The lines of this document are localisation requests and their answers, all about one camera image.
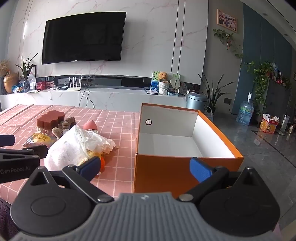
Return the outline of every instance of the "silver trash can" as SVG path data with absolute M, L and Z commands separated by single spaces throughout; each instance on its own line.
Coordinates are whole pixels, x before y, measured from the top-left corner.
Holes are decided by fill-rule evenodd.
M 207 97 L 205 95 L 189 93 L 186 96 L 186 108 L 200 110 L 202 113 L 207 106 Z

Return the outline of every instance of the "open cardboard box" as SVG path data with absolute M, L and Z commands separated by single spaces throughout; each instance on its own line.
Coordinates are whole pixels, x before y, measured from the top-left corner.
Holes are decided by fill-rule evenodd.
M 135 193 L 172 192 L 176 198 L 198 184 L 189 161 L 237 171 L 243 156 L 198 110 L 142 104 L 135 159 Z

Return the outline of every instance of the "television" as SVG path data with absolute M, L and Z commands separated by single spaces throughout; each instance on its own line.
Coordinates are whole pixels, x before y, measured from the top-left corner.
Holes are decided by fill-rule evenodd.
M 77 14 L 46 21 L 42 64 L 120 61 L 126 12 Z

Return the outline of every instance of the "marble tv cabinet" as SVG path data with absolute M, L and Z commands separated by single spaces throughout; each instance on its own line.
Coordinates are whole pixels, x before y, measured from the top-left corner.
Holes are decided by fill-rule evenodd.
M 132 112 L 140 112 L 142 103 L 186 106 L 186 100 L 183 96 L 148 95 L 145 90 L 89 88 L 89 92 L 86 89 L 84 93 L 86 97 L 88 96 L 88 101 L 81 92 L 42 90 L 37 93 L 13 93 L 1 95 L 0 103 L 2 110 L 16 104 L 52 104 L 93 108 L 92 102 L 95 109 Z

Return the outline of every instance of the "tile floor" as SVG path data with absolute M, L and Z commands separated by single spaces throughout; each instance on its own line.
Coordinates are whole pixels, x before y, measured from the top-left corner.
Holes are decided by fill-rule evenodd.
M 296 219 L 296 133 L 280 136 L 243 126 L 235 119 L 217 117 L 215 125 L 244 156 L 240 167 L 253 166 L 279 203 L 280 228 Z

